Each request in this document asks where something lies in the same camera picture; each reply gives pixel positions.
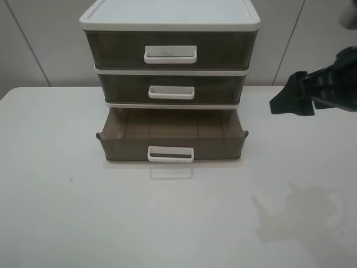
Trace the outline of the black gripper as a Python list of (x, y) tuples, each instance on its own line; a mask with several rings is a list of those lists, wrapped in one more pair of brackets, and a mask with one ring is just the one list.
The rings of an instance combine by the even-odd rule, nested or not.
[(317, 109), (356, 111), (356, 47), (341, 50), (328, 67), (307, 74), (293, 73), (283, 89), (270, 100), (271, 114), (315, 114)]

